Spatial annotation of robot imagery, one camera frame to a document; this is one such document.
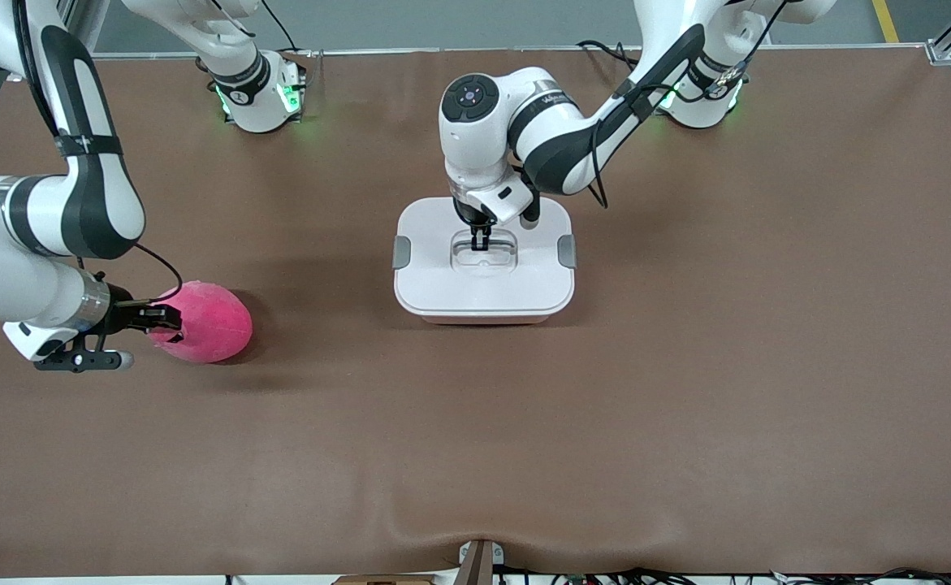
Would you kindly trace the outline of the pink plush toy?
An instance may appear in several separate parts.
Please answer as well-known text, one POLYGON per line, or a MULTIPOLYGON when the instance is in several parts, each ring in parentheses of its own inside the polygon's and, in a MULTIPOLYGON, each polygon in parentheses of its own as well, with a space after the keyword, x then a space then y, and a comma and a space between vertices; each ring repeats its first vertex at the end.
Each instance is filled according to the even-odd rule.
POLYGON ((223 362, 248 347, 253 320, 245 304, 222 285, 189 281, 167 305, 179 311, 181 328, 155 328, 153 345, 183 362, 223 362))

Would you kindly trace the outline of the white lid with grey latches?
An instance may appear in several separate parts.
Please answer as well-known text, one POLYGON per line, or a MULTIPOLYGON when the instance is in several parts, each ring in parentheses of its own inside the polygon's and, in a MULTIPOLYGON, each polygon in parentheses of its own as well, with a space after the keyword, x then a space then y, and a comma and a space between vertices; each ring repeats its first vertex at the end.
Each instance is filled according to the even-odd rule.
POLYGON ((520 220, 491 227, 487 251, 471 250, 471 229, 452 197, 409 204, 397 223, 394 290, 410 314, 554 315, 575 292, 576 250, 561 204, 541 199, 537 228, 520 220))

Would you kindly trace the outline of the pink translucent plastic box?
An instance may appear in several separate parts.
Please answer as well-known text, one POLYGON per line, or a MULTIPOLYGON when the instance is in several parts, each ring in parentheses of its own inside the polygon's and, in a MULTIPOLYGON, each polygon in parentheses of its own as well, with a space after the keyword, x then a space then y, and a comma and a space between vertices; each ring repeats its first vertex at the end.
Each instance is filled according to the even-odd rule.
POLYGON ((434 323, 434 325, 478 327, 532 325, 532 323, 545 322, 548 318, 550 315, 436 314, 421 316, 424 322, 434 323))

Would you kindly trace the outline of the brown table mat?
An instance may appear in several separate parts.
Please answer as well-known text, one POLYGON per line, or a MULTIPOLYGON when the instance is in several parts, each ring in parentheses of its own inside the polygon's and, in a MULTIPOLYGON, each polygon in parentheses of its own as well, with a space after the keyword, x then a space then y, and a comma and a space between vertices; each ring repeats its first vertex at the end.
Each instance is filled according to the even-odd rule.
POLYGON ((439 96, 580 51, 335 55, 307 119, 220 122, 187 60, 100 70, 145 243, 239 293, 251 349, 36 371, 0 329, 0 577, 951 573, 951 71, 765 50, 720 126, 655 116, 566 197, 577 287, 533 327, 402 310, 395 223, 447 192, 439 96))

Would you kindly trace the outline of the metal table edge clamp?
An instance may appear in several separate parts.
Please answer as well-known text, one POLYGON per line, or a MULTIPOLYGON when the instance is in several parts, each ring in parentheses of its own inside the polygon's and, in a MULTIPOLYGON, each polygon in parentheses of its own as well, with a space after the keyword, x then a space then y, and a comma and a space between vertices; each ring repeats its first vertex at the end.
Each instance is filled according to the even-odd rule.
POLYGON ((499 585, 496 567, 504 564, 504 548, 497 542, 475 539, 461 545, 460 567, 452 585, 499 585))

